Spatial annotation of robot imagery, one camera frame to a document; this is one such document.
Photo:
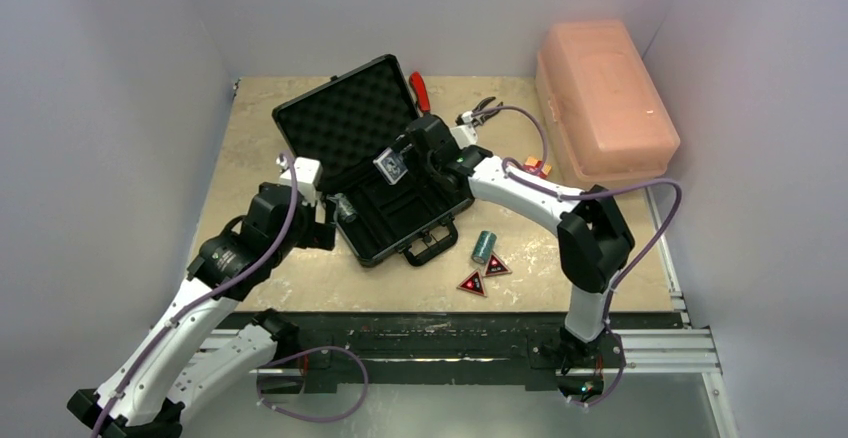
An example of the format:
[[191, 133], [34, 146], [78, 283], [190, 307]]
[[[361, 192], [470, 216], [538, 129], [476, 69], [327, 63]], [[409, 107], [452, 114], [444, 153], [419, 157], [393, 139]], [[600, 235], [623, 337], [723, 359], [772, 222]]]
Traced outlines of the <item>blue green poker chip stack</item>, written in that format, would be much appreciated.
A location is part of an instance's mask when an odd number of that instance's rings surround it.
[[344, 193], [334, 194], [330, 200], [335, 204], [335, 221], [338, 224], [351, 223], [358, 218], [356, 208]]

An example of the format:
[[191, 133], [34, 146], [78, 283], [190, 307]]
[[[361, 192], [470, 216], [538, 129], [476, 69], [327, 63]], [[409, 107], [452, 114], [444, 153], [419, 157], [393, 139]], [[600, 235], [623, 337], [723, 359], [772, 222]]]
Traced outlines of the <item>blue playing card deck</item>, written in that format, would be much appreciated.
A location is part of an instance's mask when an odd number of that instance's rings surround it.
[[373, 164], [389, 185], [396, 185], [408, 172], [402, 156], [391, 148], [379, 154]]

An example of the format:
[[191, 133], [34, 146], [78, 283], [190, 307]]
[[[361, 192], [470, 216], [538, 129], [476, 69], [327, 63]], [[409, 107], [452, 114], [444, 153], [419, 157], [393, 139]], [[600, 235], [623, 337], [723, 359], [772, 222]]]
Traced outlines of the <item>red Texas Hold'em card box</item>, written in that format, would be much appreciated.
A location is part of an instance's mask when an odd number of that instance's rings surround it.
[[539, 178], [546, 179], [551, 171], [552, 165], [534, 156], [528, 156], [524, 161], [523, 168], [527, 173], [535, 174]]

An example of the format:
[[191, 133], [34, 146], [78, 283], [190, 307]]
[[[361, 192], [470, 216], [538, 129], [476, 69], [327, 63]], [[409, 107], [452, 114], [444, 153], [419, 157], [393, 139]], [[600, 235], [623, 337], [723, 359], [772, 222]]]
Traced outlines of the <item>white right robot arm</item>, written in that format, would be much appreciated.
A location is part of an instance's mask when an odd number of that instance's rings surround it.
[[478, 146], [469, 127], [450, 128], [434, 116], [414, 120], [390, 148], [409, 170], [423, 172], [448, 194], [499, 205], [557, 239], [572, 286], [561, 350], [576, 365], [596, 357], [612, 282], [635, 246], [610, 193], [602, 187], [582, 192], [528, 173]]

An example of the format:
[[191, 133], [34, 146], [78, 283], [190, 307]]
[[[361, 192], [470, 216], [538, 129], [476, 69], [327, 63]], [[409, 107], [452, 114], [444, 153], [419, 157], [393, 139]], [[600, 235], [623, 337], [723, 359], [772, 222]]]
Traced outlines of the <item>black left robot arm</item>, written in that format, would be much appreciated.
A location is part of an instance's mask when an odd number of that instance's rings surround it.
[[249, 370], [297, 357], [299, 329], [282, 313], [258, 313], [197, 363], [206, 338], [293, 248], [330, 250], [332, 228], [315, 220], [310, 182], [263, 183], [246, 214], [204, 242], [175, 298], [131, 357], [67, 408], [95, 437], [177, 437], [199, 411]]

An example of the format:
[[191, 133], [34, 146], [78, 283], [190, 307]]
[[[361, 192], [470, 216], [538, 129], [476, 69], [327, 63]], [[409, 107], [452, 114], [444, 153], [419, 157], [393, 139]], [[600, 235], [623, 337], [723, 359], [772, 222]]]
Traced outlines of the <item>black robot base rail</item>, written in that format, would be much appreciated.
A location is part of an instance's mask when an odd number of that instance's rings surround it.
[[[235, 312], [202, 344], [207, 356], [260, 312]], [[719, 359], [711, 334], [678, 312], [616, 312], [593, 345], [569, 345], [552, 312], [285, 312], [299, 352], [260, 372], [270, 393], [332, 393], [341, 384], [521, 386], [591, 399], [618, 372], [701, 374]]]

